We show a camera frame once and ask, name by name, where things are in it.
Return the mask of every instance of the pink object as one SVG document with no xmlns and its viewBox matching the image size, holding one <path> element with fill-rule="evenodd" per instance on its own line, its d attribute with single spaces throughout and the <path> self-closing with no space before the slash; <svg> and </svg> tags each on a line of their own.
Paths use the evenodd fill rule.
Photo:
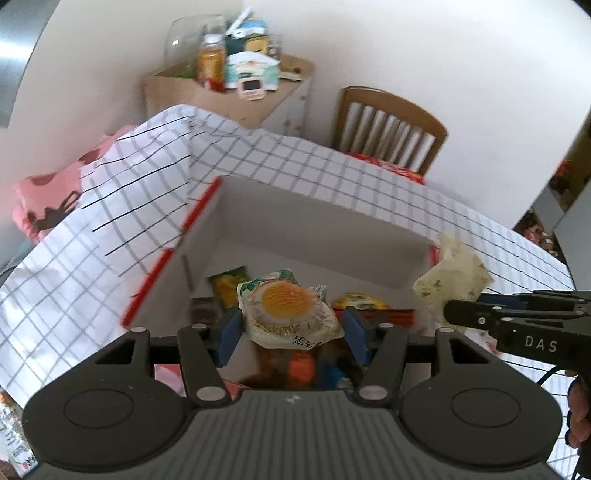
<svg viewBox="0 0 591 480">
<path fill-rule="evenodd" d="M 19 203 L 12 210 L 17 227 L 33 242 L 43 240 L 76 207 L 80 197 L 80 167 L 101 158 L 119 137 L 134 128 L 125 125 L 115 135 L 105 135 L 95 148 L 61 171 L 27 177 L 17 183 L 14 189 Z"/>
</svg>

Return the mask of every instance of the clear plastic container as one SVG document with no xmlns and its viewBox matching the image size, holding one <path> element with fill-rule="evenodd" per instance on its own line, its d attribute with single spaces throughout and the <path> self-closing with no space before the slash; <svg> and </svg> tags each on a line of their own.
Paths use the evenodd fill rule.
<svg viewBox="0 0 591 480">
<path fill-rule="evenodd" d="M 223 36 L 215 33 L 204 35 L 197 61 L 197 79 L 201 86 L 214 92 L 225 92 L 225 63 L 226 44 Z"/>
</svg>

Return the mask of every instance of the screw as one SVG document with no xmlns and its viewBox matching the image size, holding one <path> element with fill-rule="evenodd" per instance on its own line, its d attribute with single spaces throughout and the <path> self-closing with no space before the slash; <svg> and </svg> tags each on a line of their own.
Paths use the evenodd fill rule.
<svg viewBox="0 0 591 480">
<path fill-rule="evenodd" d="M 359 389 L 359 396 L 364 400 L 383 400 L 388 396 L 388 390 L 379 385 L 366 385 Z"/>
<path fill-rule="evenodd" d="M 226 391 L 221 387 L 202 387 L 197 390 L 197 398 L 203 401 L 218 401 L 226 396 Z"/>
</svg>

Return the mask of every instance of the bottle cap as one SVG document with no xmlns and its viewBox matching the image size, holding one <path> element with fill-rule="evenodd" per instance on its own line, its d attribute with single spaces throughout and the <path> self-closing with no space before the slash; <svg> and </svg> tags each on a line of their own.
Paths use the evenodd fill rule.
<svg viewBox="0 0 591 480">
<path fill-rule="evenodd" d="M 222 41 L 222 36 L 219 33 L 208 33 L 203 39 L 205 43 L 218 43 Z"/>
</svg>

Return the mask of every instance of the finger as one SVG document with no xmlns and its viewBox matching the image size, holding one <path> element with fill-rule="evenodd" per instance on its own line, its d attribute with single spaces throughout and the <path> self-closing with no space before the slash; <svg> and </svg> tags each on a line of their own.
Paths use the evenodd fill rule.
<svg viewBox="0 0 591 480">
<path fill-rule="evenodd" d="M 571 438 L 574 437 L 574 439 L 578 440 L 580 443 L 583 443 L 589 438 L 589 435 L 591 434 L 591 423 L 589 423 L 587 419 L 576 421 L 574 417 L 572 417 L 570 419 L 570 431 L 572 433 L 570 436 Z"/>
<path fill-rule="evenodd" d="M 566 432 L 564 438 L 566 439 L 566 444 L 571 448 L 579 448 L 581 446 L 580 440 L 577 437 L 575 437 L 573 435 L 573 432 L 571 432 L 570 430 Z"/>
<path fill-rule="evenodd" d="M 589 399 L 579 382 L 575 382 L 570 389 L 569 410 L 573 412 L 573 420 L 579 422 L 589 413 Z"/>
</svg>

